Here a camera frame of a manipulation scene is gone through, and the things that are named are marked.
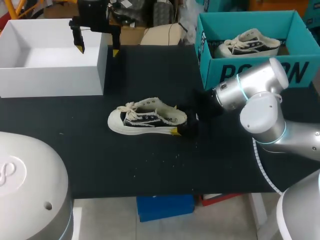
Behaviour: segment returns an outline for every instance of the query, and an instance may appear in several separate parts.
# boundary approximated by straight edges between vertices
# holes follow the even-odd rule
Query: white box
[[[6,24],[0,35],[1,98],[103,94],[107,34],[83,30],[82,54],[74,45],[69,21],[30,19]]]

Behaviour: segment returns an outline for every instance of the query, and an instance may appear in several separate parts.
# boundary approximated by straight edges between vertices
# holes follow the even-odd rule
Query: black table
[[[239,111],[201,124],[194,140],[112,132],[107,118],[117,106],[148,97],[174,106],[202,88],[193,46],[128,46],[120,52],[117,64],[107,63],[104,96],[1,99],[0,131],[37,138],[56,150],[76,199],[273,191]],[[320,123],[313,87],[288,89],[282,96],[288,120]],[[282,191],[320,168],[320,162],[291,154],[259,154]]]

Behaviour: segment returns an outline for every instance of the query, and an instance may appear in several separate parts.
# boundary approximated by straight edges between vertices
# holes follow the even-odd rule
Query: white floor tile
[[[82,208],[79,240],[135,240],[135,197],[78,199]]]
[[[136,240],[256,240],[255,223],[246,196],[210,206],[194,213],[149,222],[137,216]]]

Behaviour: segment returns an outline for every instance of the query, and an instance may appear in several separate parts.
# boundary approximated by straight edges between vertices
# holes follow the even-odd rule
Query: teal shoe box
[[[308,29],[320,27],[320,0],[309,0],[303,19]]]
[[[203,5],[204,11],[228,12],[232,8],[232,0],[196,0],[198,4]]]
[[[287,50],[286,55],[276,58],[287,73],[289,87],[308,87],[320,66],[320,47],[299,14],[296,11],[251,11],[199,15],[194,47],[204,88],[213,88],[268,59],[266,56],[212,58],[213,46],[253,28],[266,37],[280,40],[281,48]]]

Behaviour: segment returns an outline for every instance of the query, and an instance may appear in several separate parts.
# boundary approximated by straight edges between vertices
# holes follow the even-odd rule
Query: sneaker
[[[263,36],[258,29],[250,29],[233,40],[226,40],[215,51],[216,58],[252,58],[276,56],[281,43]]]
[[[119,134],[146,133],[181,135],[180,129],[188,126],[187,115],[168,106],[157,97],[118,106],[108,118],[109,128]]]

